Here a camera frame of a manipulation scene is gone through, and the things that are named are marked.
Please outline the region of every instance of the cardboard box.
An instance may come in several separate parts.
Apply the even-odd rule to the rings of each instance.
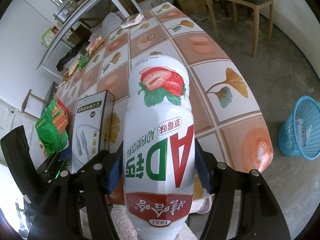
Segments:
[[[85,28],[82,25],[73,31],[73,33],[68,37],[67,41],[71,42],[74,45],[77,45],[84,37],[90,37],[91,31]]]
[[[108,90],[78,100],[72,136],[72,172],[109,149],[114,96]]]
[[[175,0],[177,7],[186,15],[207,11],[204,0]]]

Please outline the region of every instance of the green packet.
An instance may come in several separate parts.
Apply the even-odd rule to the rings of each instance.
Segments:
[[[67,124],[68,109],[59,98],[53,99],[36,123],[36,132],[45,148],[46,157],[68,147]]]
[[[85,65],[89,62],[89,52],[87,51],[86,54],[79,60],[79,70],[83,69]]]

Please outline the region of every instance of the snack package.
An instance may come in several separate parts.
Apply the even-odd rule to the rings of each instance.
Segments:
[[[67,124],[68,109],[58,98],[53,99],[36,123],[36,131],[47,157],[69,146]]]
[[[51,28],[49,28],[43,35],[42,35],[42,40],[44,42],[44,44],[46,45],[46,47],[48,47],[50,45],[50,43],[53,41],[54,37],[56,35],[54,34],[54,32],[51,30]]]
[[[69,76],[71,76],[73,74],[73,72],[75,71],[76,67],[79,64],[79,60],[81,58],[81,55],[78,55],[74,61],[71,63],[70,68],[69,68]]]
[[[85,55],[79,60],[79,70],[83,69],[83,67],[87,65],[89,60],[90,60],[89,51],[87,51]]]
[[[129,16],[122,21],[120,26],[124,29],[124,28],[128,28],[128,27],[137,25],[143,20],[143,17],[144,16],[142,13],[137,13],[135,15]]]
[[[99,35],[98,38],[90,42],[90,44],[86,48],[86,51],[88,51],[89,55],[91,55],[94,49],[97,48],[101,43],[103,43],[103,38],[101,37],[101,35]]]
[[[62,78],[62,82],[67,82],[69,79],[69,71],[66,71],[63,75],[63,78]]]

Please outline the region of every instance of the table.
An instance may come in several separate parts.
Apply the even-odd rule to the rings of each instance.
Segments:
[[[54,37],[52,42],[50,43],[49,47],[47,48],[45,54],[43,55],[38,67],[44,68],[54,76],[62,79],[62,76],[57,75],[56,73],[52,72],[50,69],[48,69],[45,65],[46,59],[50,56],[54,48],[57,46],[59,41],[62,40],[62,38],[66,35],[66,33],[71,29],[71,27],[75,24],[76,21],[78,21],[81,18],[81,15],[83,15],[86,11],[91,9],[95,4],[97,4],[101,0],[86,0],[63,24],[58,34]],[[111,0],[115,6],[120,10],[120,12],[124,15],[124,17],[129,17],[130,14],[127,12],[127,10],[124,8],[124,6],[119,2],[119,0]],[[135,0],[131,0],[132,3],[135,5],[135,7],[138,9],[139,12],[142,13],[142,10],[140,9],[139,5]]]
[[[77,100],[108,89],[115,96],[109,146],[115,152],[123,140],[130,70],[149,55],[163,54],[187,68],[195,137],[203,150],[235,170],[262,172],[273,158],[269,132],[250,88],[229,57],[170,3],[143,14],[139,25],[115,30],[87,66],[58,88],[57,97],[69,109],[68,134],[72,135]],[[195,174],[193,199],[208,196]],[[122,181],[109,199],[124,204]]]

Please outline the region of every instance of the blue gripper pad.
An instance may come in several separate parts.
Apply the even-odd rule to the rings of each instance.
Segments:
[[[209,193],[213,191],[211,173],[217,166],[217,160],[212,153],[202,150],[200,143],[195,139],[195,166],[201,186]]]
[[[123,141],[115,153],[109,154],[107,190],[110,194],[118,187],[122,175],[122,159]]]

